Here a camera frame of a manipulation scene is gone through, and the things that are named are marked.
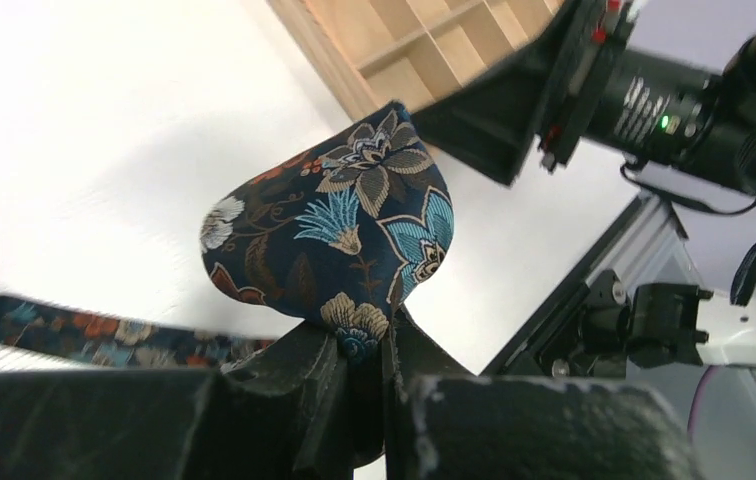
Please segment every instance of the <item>wooden box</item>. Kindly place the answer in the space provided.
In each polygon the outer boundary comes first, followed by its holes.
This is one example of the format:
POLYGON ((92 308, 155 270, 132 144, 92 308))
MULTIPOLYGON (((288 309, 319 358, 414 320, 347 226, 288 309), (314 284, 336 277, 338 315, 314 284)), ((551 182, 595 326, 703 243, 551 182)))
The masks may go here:
POLYGON ((534 38, 562 0, 269 0, 352 118, 415 111, 534 38))

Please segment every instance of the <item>wooden edge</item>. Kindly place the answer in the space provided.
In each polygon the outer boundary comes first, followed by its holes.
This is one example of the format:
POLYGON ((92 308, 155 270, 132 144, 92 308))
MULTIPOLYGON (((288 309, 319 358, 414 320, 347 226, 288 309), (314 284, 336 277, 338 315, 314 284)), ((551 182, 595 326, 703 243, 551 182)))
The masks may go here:
POLYGON ((267 0, 299 48, 353 121, 375 112, 369 85, 341 53, 305 0, 267 0))

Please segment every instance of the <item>wooden organizer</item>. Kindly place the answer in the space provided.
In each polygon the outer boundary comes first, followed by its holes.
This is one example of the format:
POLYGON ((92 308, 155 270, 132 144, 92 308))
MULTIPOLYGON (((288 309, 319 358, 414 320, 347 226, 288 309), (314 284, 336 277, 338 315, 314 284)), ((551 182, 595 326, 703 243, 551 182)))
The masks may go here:
POLYGON ((562 0, 269 0, 352 118, 415 111, 545 28, 562 0))

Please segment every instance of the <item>folded fabric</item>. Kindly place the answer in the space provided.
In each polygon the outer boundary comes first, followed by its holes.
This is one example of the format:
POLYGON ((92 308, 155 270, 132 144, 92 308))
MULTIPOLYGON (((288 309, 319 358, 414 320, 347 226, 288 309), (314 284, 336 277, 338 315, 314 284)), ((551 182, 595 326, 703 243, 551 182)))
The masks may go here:
POLYGON ((445 181, 392 102, 222 199, 201 248, 219 290, 334 332, 358 363, 453 234, 445 181))
POLYGON ((107 367, 219 367, 271 340, 169 328, 0 295, 0 345, 107 367))

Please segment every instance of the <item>floral necktie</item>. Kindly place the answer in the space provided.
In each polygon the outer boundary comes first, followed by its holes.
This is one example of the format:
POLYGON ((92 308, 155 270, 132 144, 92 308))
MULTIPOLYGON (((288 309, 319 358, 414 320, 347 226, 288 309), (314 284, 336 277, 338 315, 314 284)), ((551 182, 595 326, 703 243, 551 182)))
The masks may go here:
POLYGON ((219 290, 334 332, 358 363, 453 233, 445 181, 392 102, 234 190, 201 244, 219 290))

